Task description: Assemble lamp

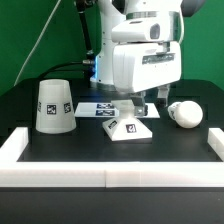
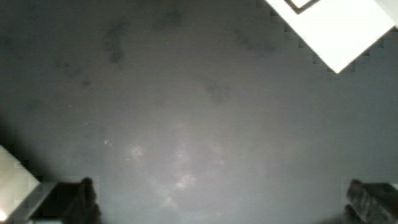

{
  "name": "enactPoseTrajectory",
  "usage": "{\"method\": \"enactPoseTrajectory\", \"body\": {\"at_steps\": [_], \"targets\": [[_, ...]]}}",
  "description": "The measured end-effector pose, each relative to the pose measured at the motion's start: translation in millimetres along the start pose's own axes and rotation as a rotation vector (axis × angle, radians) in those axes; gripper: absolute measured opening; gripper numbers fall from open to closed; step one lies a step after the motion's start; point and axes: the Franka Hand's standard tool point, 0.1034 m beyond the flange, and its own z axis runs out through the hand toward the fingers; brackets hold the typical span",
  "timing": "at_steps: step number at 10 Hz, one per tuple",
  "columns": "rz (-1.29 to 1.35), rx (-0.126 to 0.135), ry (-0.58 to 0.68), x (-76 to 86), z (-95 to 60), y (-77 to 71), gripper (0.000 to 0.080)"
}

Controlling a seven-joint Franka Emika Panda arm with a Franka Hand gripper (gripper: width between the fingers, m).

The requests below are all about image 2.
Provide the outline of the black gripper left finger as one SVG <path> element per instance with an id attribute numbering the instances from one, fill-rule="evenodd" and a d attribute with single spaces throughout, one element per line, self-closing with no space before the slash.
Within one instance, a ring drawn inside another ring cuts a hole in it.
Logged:
<path id="1" fill-rule="evenodd" d="M 102 224 L 93 179 L 61 182 L 29 217 L 33 224 Z"/>

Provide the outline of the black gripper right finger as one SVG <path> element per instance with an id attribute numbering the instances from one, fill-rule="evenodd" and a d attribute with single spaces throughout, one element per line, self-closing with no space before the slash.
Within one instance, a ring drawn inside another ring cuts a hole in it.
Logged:
<path id="1" fill-rule="evenodd" d="M 398 188 L 390 183 L 353 180 L 344 224 L 398 224 Z"/>

